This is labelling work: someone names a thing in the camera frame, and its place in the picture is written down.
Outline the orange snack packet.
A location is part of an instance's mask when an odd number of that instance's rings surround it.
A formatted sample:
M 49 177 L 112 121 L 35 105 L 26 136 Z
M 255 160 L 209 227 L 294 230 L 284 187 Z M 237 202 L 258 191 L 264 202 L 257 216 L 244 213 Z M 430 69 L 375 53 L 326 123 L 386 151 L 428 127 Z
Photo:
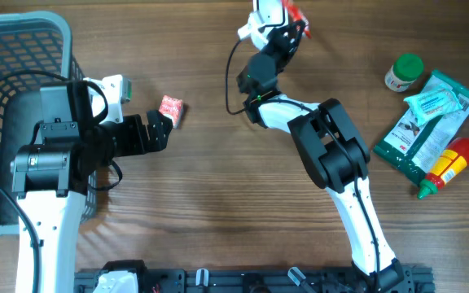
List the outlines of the orange snack packet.
M 159 112 L 168 117 L 172 121 L 173 127 L 177 129 L 184 112 L 184 102 L 181 99 L 165 95 L 162 98 Z

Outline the red snack bar wrapper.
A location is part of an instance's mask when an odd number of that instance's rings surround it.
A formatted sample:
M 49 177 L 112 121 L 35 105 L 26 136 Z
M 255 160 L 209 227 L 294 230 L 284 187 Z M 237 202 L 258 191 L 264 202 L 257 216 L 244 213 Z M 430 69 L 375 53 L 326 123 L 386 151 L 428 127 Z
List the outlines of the red snack bar wrapper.
M 311 39 L 311 32 L 309 27 L 309 21 L 302 10 L 294 3 L 293 0 L 282 0 L 283 6 L 287 9 L 289 16 L 292 18 L 294 22 L 302 20 L 305 23 L 305 29 L 303 34 L 308 38 Z

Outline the mint wet wipes pack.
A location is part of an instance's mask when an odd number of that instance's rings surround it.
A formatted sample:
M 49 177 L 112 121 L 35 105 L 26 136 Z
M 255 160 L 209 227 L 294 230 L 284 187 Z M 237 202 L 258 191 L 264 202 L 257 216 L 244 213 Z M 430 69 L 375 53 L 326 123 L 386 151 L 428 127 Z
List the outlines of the mint wet wipes pack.
M 443 86 L 404 98 L 415 118 L 417 126 L 424 126 L 430 120 L 462 110 L 457 95 Z

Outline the red sauce bottle green cap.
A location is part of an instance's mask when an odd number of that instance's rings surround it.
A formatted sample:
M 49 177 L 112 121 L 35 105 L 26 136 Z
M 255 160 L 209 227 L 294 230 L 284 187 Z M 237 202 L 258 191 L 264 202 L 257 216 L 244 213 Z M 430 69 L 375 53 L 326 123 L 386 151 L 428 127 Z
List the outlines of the red sauce bottle green cap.
M 469 165 L 469 138 L 455 138 L 419 183 L 418 199 L 437 194 Z

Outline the green lid spice jar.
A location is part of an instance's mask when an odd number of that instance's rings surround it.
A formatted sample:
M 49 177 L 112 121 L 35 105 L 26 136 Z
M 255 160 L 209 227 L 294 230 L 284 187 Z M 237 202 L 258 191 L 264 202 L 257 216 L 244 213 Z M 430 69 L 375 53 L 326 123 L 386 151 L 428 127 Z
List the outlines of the green lid spice jar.
M 394 92 L 403 92 L 423 74 L 423 61 L 415 54 L 401 55 L 385 74 L 385 85 Z

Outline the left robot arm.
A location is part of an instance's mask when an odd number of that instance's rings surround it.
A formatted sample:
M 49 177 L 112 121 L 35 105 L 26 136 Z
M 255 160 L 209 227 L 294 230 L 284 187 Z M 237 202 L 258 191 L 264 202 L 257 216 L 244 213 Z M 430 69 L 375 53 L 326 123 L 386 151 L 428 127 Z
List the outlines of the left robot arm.
M 93 100 L 105 93 L 92 81 L 46 84 L 39 95 L 41 138 L 22 146 L 12 166 L 11 192 L 24 214 L 15 289 L 71 292 L 91 174 L 116 157 L 162 151 L 173 122 L 157 110 L 147 112 L 147 125 L 138 115 L 111 120 L 106 98 L 94 113 Z

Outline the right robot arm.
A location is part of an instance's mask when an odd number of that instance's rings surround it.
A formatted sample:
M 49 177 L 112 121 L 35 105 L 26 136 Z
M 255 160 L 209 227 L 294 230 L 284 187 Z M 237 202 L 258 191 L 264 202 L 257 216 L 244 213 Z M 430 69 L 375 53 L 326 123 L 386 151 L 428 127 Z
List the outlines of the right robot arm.
M 370 152 L 361 134 L 338 100 L 302 103 L 278 87 L 278 75 L 305 32 L 303 20 L 282 26 L 247 24 L 239 30 L 240 39 L 258 36 L 263 41 L 236 78 L 239 91 L 248 96 L 241 111 L 253 124 L 291 135 L 309 178 L 330 195 L 343 222 L 356 288 L 386 292 L 404 277 L 371 200 Z

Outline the green 3M gloves package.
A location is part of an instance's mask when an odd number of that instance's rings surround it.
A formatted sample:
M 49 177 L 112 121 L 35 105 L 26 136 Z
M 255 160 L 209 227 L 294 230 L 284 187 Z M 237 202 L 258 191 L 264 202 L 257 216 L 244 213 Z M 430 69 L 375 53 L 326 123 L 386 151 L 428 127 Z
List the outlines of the green 3M gloves package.
M 442 151 L 453 140 L 469 116 L 469 89 L 434 70 L 422 91 L 445 87 L 458 97 L 462 109 L 417 126 L 414 115 L 406 111 L 400 120 L 376 144 L 373 152 L 418 185 L 430 171 Z

